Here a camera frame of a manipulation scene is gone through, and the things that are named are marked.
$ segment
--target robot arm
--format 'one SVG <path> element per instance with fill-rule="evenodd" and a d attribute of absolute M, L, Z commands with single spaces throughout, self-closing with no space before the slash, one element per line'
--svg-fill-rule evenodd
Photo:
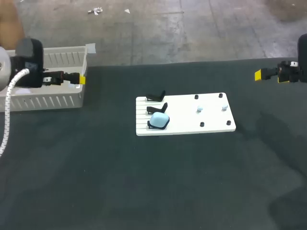
<path fill-rule="evenodd" d="M 71 84 L 85 84 L 85 77 L 79 73 L 63 71 L 45 72 L 44 50 L 41 42 L 25 38 L 17 45 L 16 55 L 10 57 L 0 47 L 0 91 L 7 86 L 5 98 L 5 122 L 0 156 L 3 154 L 10 134 L 11 93 L 14 86 L 24 88 L 40 88 L 42 85 L 61 85 L 64 80 Z"/>

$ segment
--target debris on floor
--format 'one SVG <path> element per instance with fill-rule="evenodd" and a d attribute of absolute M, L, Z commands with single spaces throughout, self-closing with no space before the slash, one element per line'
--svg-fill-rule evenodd
<path fill-rule="evenodd" d="M 96 16 L 98 14 L 100 14 L 103 11 L 103 9 L 101 7 L 96 7 L 94 9 L 92 9 L 91 11 L 88 11 L 88 14 L 94 13 Z"/>

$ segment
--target white plastic basket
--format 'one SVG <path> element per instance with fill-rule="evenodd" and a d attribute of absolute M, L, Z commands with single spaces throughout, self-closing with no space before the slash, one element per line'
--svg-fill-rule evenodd
<path fill-rule="evenodd" d="M 10 56 L 15 51 L 8 51 Z M 86 76 L 87 47 L 63 47 L 44 49 L 44 68 L 48 71 L 78 72 Z M 7 88 L 0 92 L 0 112 L 4 112 Z M 83 105 L 85 85 L 73 85 L 64 81 L 61 86 L 19 88 L 12 92 L 11 111 L 79 108 Z"/>

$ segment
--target black holder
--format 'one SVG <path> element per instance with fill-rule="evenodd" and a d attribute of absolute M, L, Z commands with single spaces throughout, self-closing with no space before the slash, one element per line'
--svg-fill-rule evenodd
<path fill-rule="evenodd" d="M 156 127 L 156 126 L 152 126 L 152 125 L 150 124 L 150 121 L 147 121 L 147 125 L 148 125 L 149 129 L 150 129 L 150 128 L 166 129 L 166 127 L 167 127 L 169 121 L 170 121 L 170 118 L 168 118 L 168 121 L 166 122 L 165 126 L 163 126 L 162 128 Z"/>
<path fill-rule="evenodd" d="M 157 95 L 152 95 L 152 94 L 146 94 L 146 98 L 147 100 L 151 100 L 151 101 L 155 101 L 155 102 L 161 102 L 163 101 L 165 97 L 165 90 L 163 90 L 163 92 L 161 93 L 160 96 L 157 96 Z"/>
<path fill-rule="evenodd" d="M 167 103 L 164 103 L 162 109 L 157 109 L 157 108 L 148 106 L 147 107 L 147 112 L 148 112 L 148 114 L 153 114 L 155 112 L 165 113 L 166 109 L 167 109 Z"/>

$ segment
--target black clip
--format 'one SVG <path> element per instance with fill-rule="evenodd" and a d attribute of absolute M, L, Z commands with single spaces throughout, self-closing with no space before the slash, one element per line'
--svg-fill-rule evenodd
<path fill-rule="evenodd" d="M 163 90 L 162 94 L 160 96 L 152 95 L 152 94 L 146 94 L 147 100 L 155 101 L 155 102 L 161 102 L 163 101 L 165 96 L 165 90 Z"/>
<path fill-rule="evenodd" d="M 155 112 L 165 113 L 166 109 L 167 109 L 167 103 L 164 103 L 162 109 L 157 109 L 157 108 L 148 106 L 147 107 L 147 112 L 148 112 L 148 114 L 153 114 Z"/>

